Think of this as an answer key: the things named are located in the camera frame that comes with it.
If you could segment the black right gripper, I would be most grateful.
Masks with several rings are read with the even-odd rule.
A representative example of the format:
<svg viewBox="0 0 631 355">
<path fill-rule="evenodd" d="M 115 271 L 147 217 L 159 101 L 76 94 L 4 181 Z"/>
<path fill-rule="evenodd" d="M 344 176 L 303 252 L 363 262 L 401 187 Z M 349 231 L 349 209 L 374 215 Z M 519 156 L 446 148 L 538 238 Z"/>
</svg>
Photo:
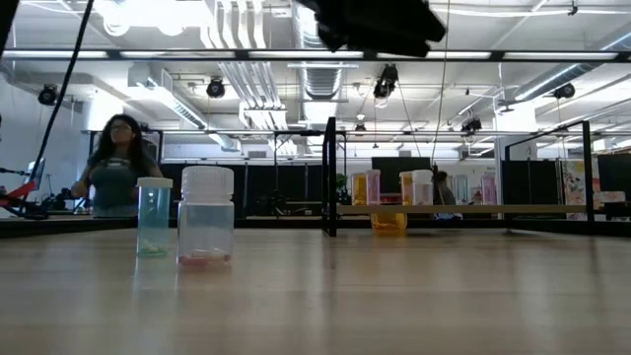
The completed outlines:
<svg viewBox="0 0 631 355">
<path fill-rule="evenodd" d="M 424 57 L 446 25 L 424 0 L 300 0 L 314 12 L 316 33 L 328 50 L 341 48 Z"/>
</svg>

